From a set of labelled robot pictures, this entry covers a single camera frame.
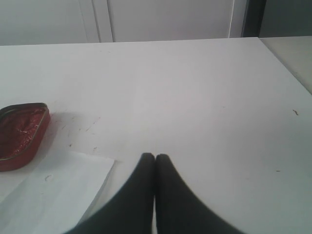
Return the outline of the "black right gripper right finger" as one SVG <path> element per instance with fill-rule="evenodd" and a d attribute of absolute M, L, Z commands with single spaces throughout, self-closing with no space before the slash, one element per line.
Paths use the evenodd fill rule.
<path fill-rule="evenodd" d="M 156 227 L 159 234 L 240 234 L 191 191 L 168 155 L 156 157 Z"/>

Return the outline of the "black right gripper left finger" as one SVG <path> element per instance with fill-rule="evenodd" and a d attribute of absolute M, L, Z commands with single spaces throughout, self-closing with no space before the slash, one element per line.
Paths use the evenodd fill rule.
<path fill-rule="evenodd" d="M 154 209 L 155 156 L 143 153 L 121 189 L 69 234 L 150 234 Z"/>

